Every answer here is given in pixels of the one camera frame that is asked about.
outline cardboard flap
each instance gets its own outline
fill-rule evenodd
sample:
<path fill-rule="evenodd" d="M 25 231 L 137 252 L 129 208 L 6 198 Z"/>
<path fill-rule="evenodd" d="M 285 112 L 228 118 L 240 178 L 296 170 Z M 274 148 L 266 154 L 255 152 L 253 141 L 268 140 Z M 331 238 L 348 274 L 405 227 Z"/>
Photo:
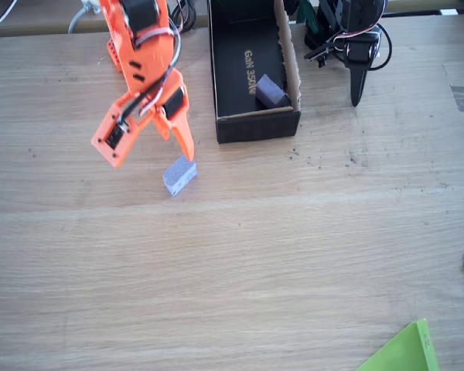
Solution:
<path fill-rule="evenodd" d="M 291 28 L 288 26 L 288 16 L 284 10 L 283 0 L 275 0 L 275 18 L 277 19 L 281 51 L 284 57 L 285 71 L 287 73 L 287 94 L 291 100 L 294 111 L 300 111 L 301 78 L 299 77 L 299 65 L 295 58 Z"/>

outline white cable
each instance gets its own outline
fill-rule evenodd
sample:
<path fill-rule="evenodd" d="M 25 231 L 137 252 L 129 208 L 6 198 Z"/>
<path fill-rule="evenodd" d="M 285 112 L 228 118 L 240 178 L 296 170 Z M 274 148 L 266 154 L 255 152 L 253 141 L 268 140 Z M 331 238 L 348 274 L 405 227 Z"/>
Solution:
<path fill-rule="evenodd" d="M 180 0 L 177 0 L 177 5 L 179 6 L 179 10 L 180 10 L 179 32 L 182 32 L 182 30 L 184 29 L 184 13 L 183 13 L 183 7 L 180 5 Z"/>
<path fill-rule="evenodd" d="M 91 4 L 88 2 L 84 4 L 83 8 L 76 13 L 74 18 L 72 18 L 72 21 L 70 21 L 69 24 L 69 30 L 67 33 L 72 33 L 74 31 L 74 27 L 76 26 L 77 21 L 79 21 L 79 18 L 83 16 L 84 13 L 88 13 L 91 10 Z"/>
<path fill-rule="evenodd" d="M 388 6 L 388 0 L 385 1 L 385 5 L 384 5 L 384 8 L 381 10 L 381 14 L 380 14 L 380 17 L 378 18 L 378 20 L 375 22 L 374 25 L 368 27 L 367 29 L 364 29 L 363 31 L 358 31 L 358 32 L 352 32 L 352 33 L 342 33 L 340 35 L 337 35 L 334 39 L 333 39 L 333 42 L 335 42 L 337 39 L 348 39 L 350 37 L 354 37 L 354 36 L 358 36 L 362 33 L 365 33 L 365 32 L 368 32 L 370 31 L 372 28 L 376 27 L 377 24 L 380 22 L 381 20 L 381 17 L 383 17 L 384 13 L 385 13 L 385 9 L 387 8 Z M 341 49 L 339 48 L 335 48 L 336 50 L 338 50 L 339 52 L 342 52 Z"/>
<path fill-rule="evenodd" d="M 148 31 L 142 36 L 139 36 L 136 39 L 136 46 L 140 46 L 144 41 L 151 39 L 152 37 L 155 36 L 160 36 L 160 35 L 169 35 L 175 37 L 176 32 L 173 29 L 170 29 L 168 27 L 161 28 L 161 29 L 153 29 L 151 31 Z"/>
<path fill-rule="evenodd" d="M 7 15 L 9 15 L 10 11 L 12 10 L 12 8 L 14 7 L 14 5 L 16 4 L 17 0 L 14 0 L 13 2 L 10 3 L 10 6 L 9 8 L 5 11 L 5 13 L 3 13 L 3 15 L 0 17 L 0 23 L 2 23 L 2 21 L 5 19 L 5 17 Z"/>
<path fill-rule="evenodd" d="M 180 52 L 181 52 L 181 49 L 182 49 L 182 40 L 180 39 L 179 30 L 177 29 L 174 22 L 172 22 L 172 20 L 169 20 L 169 23 L 170 23 L 171 27 L 174 28 L 174 30 L 171 30 L 171 31 L 172 31 L 172 34 L 174 35 L 174 37 L 177 39 L 177 50 L 176 50 L 176 53 L 174 54 L 174 56 L 172 58 L 172 62 L 170 62 L 170 66 L 171 66 L 171 68 L 173 68 L 177 64 L 177 60 L 179 59 L 179 56 L 180 56 Z M 160 88 L 159 88 L 158 92 L 156 93 L 155 97 L 139 111 L 139 116 L 140 117 L 143 117 L 156 104 L 156 102 L 158 102 L 158 100 L 162 96 L 163 87 L 165 86 L 165 82 L 166 82 L 166 79 L 162 81 L 162 85 L 160 86 Z"/>

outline wire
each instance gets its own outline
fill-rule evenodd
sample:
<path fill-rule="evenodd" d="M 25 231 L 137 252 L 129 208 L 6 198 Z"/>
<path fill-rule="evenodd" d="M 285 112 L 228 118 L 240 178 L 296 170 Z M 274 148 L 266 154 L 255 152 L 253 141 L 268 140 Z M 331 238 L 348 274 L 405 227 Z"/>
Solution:
<path fill-rule="evenodd" d="M 135 41 L 135 45 L 140 46 L 144 41 L 151 39 L 152 37 L 155 37 L 155 36 L 169 35 L 169 36 L 175 37 L 175 33 L 176 32 L 173 29 L 170 29 L 169 27 L 165 27 L 161 29 L 153 29 L 151 31 L 148 31 L 144 35 L 139 36 Z"/>
<path fill-rule="evenodd" d="M 313 60 L 315 58 L 318 58 L 319 56 L 322 56 L 323 54 L 328 54 L 330 53 L 330 48 L 335 48 L 337 44 L 335 43 L 325 43 L 321 45 L 319 48 L 314 49 L 312 52 L 306 54 L 304 56 L 305 60 Z"/>
<path fill-rule="evenodd" d="M 390 62 L 390 59 L 392 57 L 392 40 L 390 38 L 390 36 L 388 35 L 388 32 L 387 30 L 380 24 L 378 23 L 376 25 L 376 27 L 380 28 L 383 33 L 385 34 L 385 37 L 387 38 L 388 40 L 388 56 L 386 58 L 386 60 L 379 66 L 376 66 L 376 67 L 371 67 L 369 69 L 369 71 L 378 71 L 378 70 L 381 70 L 382 68 L 384 68 L 389 62 Z M 335 58 L 337 58 L 340 62 L 344 63 L 343 59 L 337 54 L 337 51 L 336 50 L 333 50 L 332 51 L 332 54 Z"/>
<path fill-rule="evenodd" d="M 184 8 L 186 8 L 185 19 L 183 16 Z M 192 27 L 194 27 L 194 24 L 196 23 L 196 8 L 194 7 L 194 0 L 178 0 L 176 7 L 170 14 L 170 19 L 177 24 L 179 23 L 179 18 L 183 25 L 182 33 L 188 32 Z"/>
<path fill-rule="evenodd" d="M 170 26 L 173 28 L 173 30 L 175 31 L 174 32 L 174 35 L 175 35 L 175 38 L 176 38 L 176 41 L 177 41 L 177 48 L 176 48 L 176 52 L 172 58 L 172 61 L 170 62 L 169 64 L 169 68 L 167 68 L 167 70 L 164 72 L 163 75 L 160 76 L 159 79 L 157 79 L 157 81 L 155 81 L 153 83 L 153 85 L 151 85 L 148 89 L 146 89 L 146 91 L 142 92 L 141 94 L 139 94 L 123 111 L 122 111 L 122 114 L 119 116 L 118 120 L 117 120 L 117 124 L 121 127 L 123 125 L 123 123 L 125 122 L 125 119 L 131 114 L 131 112 L 138 106 L 138 104 L 140 104 L 142 102 L 143 99 L 145 99 L 145 97 L 152 93 L 157 87 L 160 86 L 160 90 L 162 90 L 163 88 L 163 85 L 165 85 L 165 82 L 167 80 L 167 77 L 169 76 L 170 72 L 173 70 L 173 67 L 176 66 L 177 64 L 177 61 L 179 60 L 179 56 L 180 56 L 180 52 L 182 50 L 182 40 L 180 39 L 180 34 L 179 34 L 179 29 L 177 28 L 176 24 L 171 20 L 169 19 L 169 24 Z M 150 104 L 155 104 L 156 103 L 156 100 L 155 98 L 149 102 L 146 106 L 143 107 L 142 110 L 146 109 L 149 110 L 152 105 Z"/>
<path fill-rule="evenodd" d="M 377 23 L 377 27 L 379 27 L 384 32 L 385 37 L 388 40 L 388 56 L 387 56 L 387 59 L 385 60 L 385 62 L 383 62 L 379 66 L 371 67 L 370 71 L 381 70 L 382 68 L 384 68 L 390 62 L 390 58 L 392 57 L 392 40 L 390 39 L 390 36 L 388 35 L 388 32 L 380 23 Z"/>
<path fill-rule="evenodd" d="M 12 8 L 14 7 L 14 5 L 16 4 L 17 0 L 13 0 L 9 7 L 2 13 L 2 15 L 0 15 L 0 23 L 2 23 L 2 21 L 5 19 L 5 17 L 7 15 L 9 15 L 10 11 L 12 10 Z"/>
<path fill-rule="evenodd" d="M 387 8 L 387 6 L 388 6 L 388 0 L 385 0 L 384 7 L 381 9 L 380 17 L 378 17 L 378 20 L 374 23 L 374 25 L 372 25 L 372 26 L 370 26 L 367 29 L 364 29 L 362 31 L 357 31 L 357 32 L 352 32 L 352 33 L 342 33 L 342 34 L 336 36 L 335 39 L 333 39 L 333 41 L 335 42 L 337 39 L 347 39 L 349 37 L 358 36 L 361 33 L 365 33 L 365 32 L 370 31 L 373 27 L 375 27 L 380 22 L 381 17 L 384 15 L 385 9 Z"/>
<path fill-rule="evenodd" d="M 74 18 L 72 18 L 72 21 L 70 21 L 69 30 L 67 31 L 67 33 L 71 34 L 74 31 L 74 27 L 76 26 L 77 21 L 79 21 L 79 18 L 82 17 L 84 13 L 88 13 L 90 11 L 90 5 L 88 4 L 89 3 L 85 4 L 83 8 L 79 12 L 76 13 Z"/>
<path fill-rule="evenodd" d="M 155 104 L 158 102 L 163 93 L 163 87 L 165 86 L 166 78 L 163 80 L 161 87 L 158 89 L 155 97 L 149 101 L 141 110 L 139 110 L 139 117 L 143 117 Z"/>

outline small foam block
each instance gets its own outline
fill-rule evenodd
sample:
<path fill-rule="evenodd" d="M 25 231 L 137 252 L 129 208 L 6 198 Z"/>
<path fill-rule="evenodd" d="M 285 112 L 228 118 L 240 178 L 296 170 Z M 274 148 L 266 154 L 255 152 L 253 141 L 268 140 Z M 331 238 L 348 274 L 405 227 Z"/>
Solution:
<path fill-rule="evenodd" d="M 182 155 L 163 173 L 163 182 L 172 196 L 175 196 L 197 173 L 196 163 L 188 161 L 186 156 Z"/>
<path fill-rule="evenodd" d="M 259 99 L 269 109 L 290 106 L 291 104 L 287 94 L 267 75 L 263 75 L 256 84 L 256 99 Z"/>

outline cable connector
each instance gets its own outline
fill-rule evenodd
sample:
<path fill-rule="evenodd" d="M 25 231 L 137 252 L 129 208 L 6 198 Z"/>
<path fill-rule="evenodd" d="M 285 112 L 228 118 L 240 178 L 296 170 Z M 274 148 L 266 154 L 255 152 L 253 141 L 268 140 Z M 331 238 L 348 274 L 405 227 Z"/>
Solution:
<path fill-rule="evenodd" d="M 83 8 L 76 13 L 72 21 L 70 21 L 69 30 L 67 33 L 72 33 L 74 31 L 74 27 L 76 23 L 79 21 L 80 17 L 83 16 L 84 13 L 88 13 L 93 11 L 94 14 L 98 14 L 101 12 L 100 2 L 99 0 L 81 0 L 83 2 Z"/>

